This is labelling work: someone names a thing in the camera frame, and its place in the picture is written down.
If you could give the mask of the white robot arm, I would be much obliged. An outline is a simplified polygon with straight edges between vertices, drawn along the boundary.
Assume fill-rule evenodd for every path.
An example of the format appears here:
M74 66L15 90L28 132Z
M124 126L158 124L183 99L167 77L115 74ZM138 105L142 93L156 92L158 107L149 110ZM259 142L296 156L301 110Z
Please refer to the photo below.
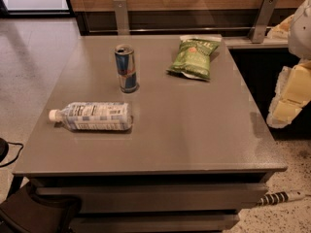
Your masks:
M279 73L266 123L272 128L290 125L311 101L311 0L268 33L270 39L288 38L289 52L299 58L293 67Z

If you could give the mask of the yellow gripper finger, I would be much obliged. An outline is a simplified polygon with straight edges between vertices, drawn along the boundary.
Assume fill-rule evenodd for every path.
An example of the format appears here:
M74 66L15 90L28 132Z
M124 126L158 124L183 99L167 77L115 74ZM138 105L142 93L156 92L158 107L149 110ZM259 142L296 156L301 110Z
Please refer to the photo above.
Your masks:
M279 24L271 28L267 33L267 37L269 39L287 39L293 18L294 16L290 15L289 17L281 21Z
M284 128L310 101L311 61L300 61L293 68L284 66L277 79L266 123L272 128Z

